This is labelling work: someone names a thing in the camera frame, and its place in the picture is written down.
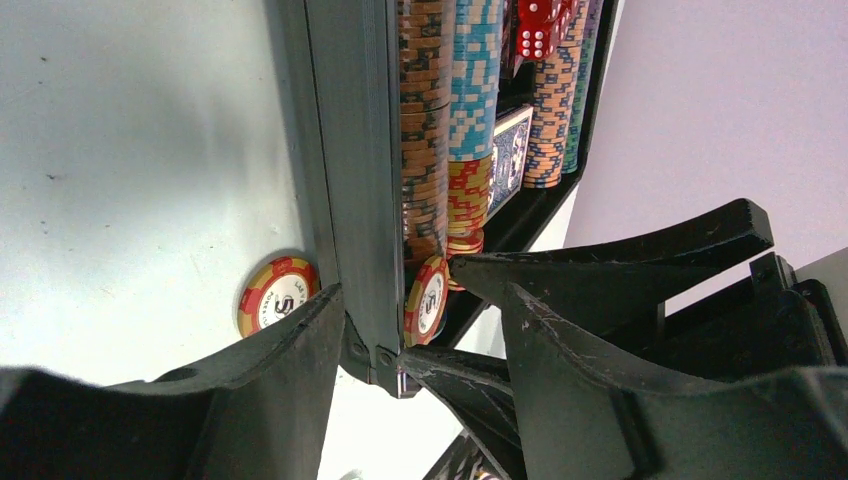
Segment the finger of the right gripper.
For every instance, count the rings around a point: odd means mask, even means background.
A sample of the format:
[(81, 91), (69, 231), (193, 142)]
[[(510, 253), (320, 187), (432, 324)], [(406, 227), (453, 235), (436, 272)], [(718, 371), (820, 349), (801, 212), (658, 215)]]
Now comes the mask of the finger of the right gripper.
[(596, 335), (658, 316), (658, 307), (774, 245), (768, 213), (740, 198), (679, 224), (608, 243), (451, 259), (452, 278), (501, 306), (515, 284)]
[(412, 347), (398, 363), (456, 417), (502, 479), (525, 479), (507, 362), (444, 347)]

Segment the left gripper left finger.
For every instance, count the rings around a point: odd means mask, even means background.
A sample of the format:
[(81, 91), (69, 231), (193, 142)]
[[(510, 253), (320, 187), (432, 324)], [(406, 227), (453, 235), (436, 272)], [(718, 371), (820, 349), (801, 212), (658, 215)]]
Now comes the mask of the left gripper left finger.
[(313, 479), (345, 311), (340, 285), (151, 382), (1, 371), (5, 479)]

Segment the black poker case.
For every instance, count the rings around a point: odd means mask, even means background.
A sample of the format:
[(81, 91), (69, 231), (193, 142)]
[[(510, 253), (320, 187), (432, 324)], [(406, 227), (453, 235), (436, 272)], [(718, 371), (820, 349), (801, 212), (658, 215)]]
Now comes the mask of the black poker case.
[(391, 1), (269, 1), (266, 16), (323, 285), (340, 284), (343, 369), (395, 398), (403, 348), (399, 47)]

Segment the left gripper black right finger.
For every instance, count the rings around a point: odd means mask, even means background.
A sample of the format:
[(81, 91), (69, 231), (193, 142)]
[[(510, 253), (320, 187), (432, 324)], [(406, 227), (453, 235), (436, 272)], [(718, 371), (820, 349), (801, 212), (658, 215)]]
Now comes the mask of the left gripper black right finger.
[(508, 370), (531, 479), (843, 479), (847, 372), (722, 383), (645, 361), (503, 292)]

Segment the orange poker chip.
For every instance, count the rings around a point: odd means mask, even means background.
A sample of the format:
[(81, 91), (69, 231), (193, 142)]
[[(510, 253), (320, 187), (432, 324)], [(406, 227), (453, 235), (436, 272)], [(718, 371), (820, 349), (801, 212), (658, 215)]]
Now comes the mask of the orange poker chip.
[(432, 256), (419, 269), (404, 307), (404, 344), (406, 347), (428, 344), (439, 329), (448, 287), (448, 263)]
[(243, 288), (236, 311), (241, 337), (289, 316), (319, 290), (318, 272), (307, 260), (293, 256), (271, 260)]

